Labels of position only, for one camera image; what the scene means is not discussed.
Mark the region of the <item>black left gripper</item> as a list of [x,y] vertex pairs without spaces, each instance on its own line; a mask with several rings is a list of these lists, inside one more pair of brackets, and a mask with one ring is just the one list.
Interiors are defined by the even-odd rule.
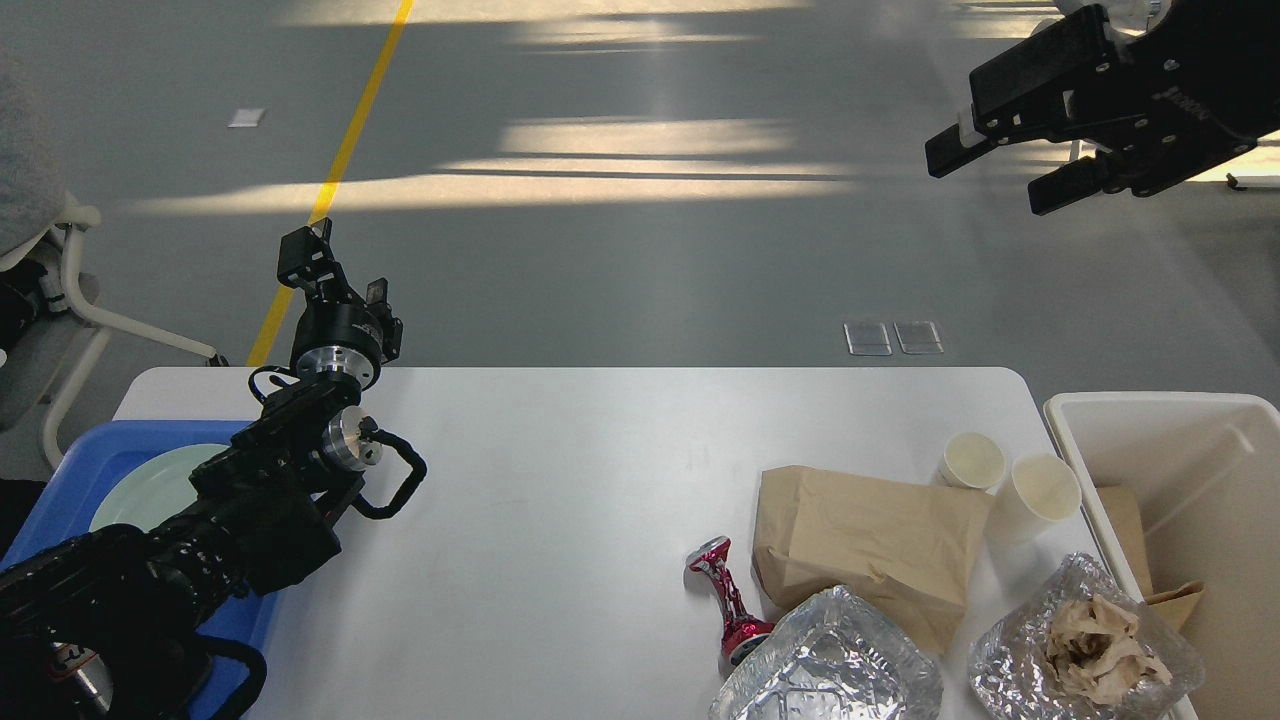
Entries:
[[282,236],[276,279],[298,290],[307,301],[291,347],[291,370],[297,377],[339,372],[362,389],[381,374],[384,363],[401,355],[403,322],[393,313],[385,277],[367,284],[365,306],[332,247],[333,222],[321,218]]

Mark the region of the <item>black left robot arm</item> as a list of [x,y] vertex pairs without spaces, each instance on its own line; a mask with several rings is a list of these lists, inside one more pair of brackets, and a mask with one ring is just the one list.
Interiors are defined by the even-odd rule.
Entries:
[[428,475],[413,446],[365,413],[403,324],[376,279],[358,293],[323,218],[282,238],[279,282],[306,307],[276,391],[200,464],[196,498],[152,530],[111,524],[3,573],[5,719],[186,719],[215,659],[246,678],[212,711],[239,719],[268,678],[262,652],[206,635],[230,598],[301,583],[340,552],[348,510],[398,514]]

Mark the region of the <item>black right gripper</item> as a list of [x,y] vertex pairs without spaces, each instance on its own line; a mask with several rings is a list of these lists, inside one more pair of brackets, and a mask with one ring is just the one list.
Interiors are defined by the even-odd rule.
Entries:
[[1142,36],[1085,4],[969,74],[970,102],[925,142],[942,178],[998,147],[1093,143],[1027,186],[1037,217],[1097,193],[1158,193],[1277,132],[1275,1],[1172,1]]

